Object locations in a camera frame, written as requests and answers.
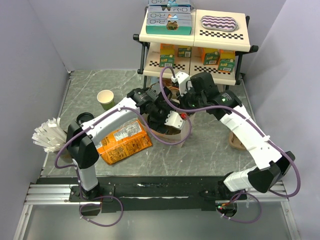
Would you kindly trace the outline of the green paper coffee cup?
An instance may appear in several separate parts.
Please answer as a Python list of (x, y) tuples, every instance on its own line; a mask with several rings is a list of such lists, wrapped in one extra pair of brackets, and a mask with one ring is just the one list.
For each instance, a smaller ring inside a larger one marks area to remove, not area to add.
[(100, 91), (96, 98), (105, 111), (108, 111), (115, 106), (114, 93), (111, 90)]

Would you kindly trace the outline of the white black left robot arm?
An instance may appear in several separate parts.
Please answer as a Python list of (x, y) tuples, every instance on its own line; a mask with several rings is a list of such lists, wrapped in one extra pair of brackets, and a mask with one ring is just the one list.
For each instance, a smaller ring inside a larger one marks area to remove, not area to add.
[(161, 93), (156, 94), (150, 88), (131, 90), (117, 105), (98, 117), (79, 124), (73, 122), (67, 130), (68, 153), (77, 167), (81, 186), (81, 195), (87, 201), (93, 201), (100, 195), (100, 187), (95, 170), (99, 159), (96, 145), (122, 124), (140, 115), (148, 114), (166, 122), (173, 108), (164, 100)]

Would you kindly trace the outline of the white Cream Bear paper bag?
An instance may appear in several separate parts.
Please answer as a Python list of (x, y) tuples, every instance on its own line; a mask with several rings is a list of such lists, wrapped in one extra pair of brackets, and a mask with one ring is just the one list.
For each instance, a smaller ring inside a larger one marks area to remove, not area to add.
[[(187, 136), (190, 135), (190, 124), (194, 123), (195, 120), (195, 113), (185, 113), (182, 111), (178, 111), (178, 113), (180, 114), (180, 116), (182, 117), (183, 120), (186, 121), (186, 126), (184, 129), (182, 130), (178, 130), (175, 129), (173, 127), (169, 127), (168, 126), (168, 133), (166, 134), (162, 134), (162, 133), (158, 133), (155, 130), (151, 129), (151, 131), (154, 133), (155, 136), (157, 136), (159, 139), (161, 139), (162, 142), (166, 142), (166, 143), (177, 143), (179, 142), (179, 144), (177, 144), (180, 148), (182, 147), (182, 145), (184, 144), (183, 139), (185, 139)], [(144, 116), (144, 118), (147, 121), (148, 118), (148, 114), (146, 113), (146, 115)]]

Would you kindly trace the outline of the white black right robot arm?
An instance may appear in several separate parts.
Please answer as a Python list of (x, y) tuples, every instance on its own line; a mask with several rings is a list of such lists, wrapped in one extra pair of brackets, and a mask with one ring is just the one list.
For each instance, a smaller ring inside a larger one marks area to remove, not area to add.
[(288, 172), (295, 160), (291, 151), (277, 149), (248, 114), (241, 100), (231, 91), (220, 92), (208, 72), (189, 76), (175, 75), (183, 109), (208, 108), (206, 112), (224, 124), (252, 156), (255, 166), (232, 172), (218, 187), (223, 199), (230, 199), (236, 191), (253, 188), (266, 193)]

